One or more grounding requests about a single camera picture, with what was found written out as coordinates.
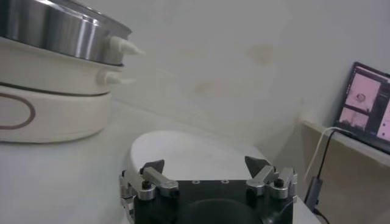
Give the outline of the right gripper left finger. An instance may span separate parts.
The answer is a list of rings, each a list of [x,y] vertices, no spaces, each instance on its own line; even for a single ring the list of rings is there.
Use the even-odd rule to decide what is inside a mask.
[[[126,213],[178,213],[179,182],[163,175],[163,159],[119,175],[121,207]]]

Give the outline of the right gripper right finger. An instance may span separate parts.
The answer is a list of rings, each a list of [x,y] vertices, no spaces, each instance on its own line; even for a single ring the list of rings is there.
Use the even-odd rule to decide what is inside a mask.
[[[257,197],[265,193],[276,200],[295,198],[297,192],[297,173],[293,168],[277,170],[265,159],[244,157],[251,179],[246,186]]]

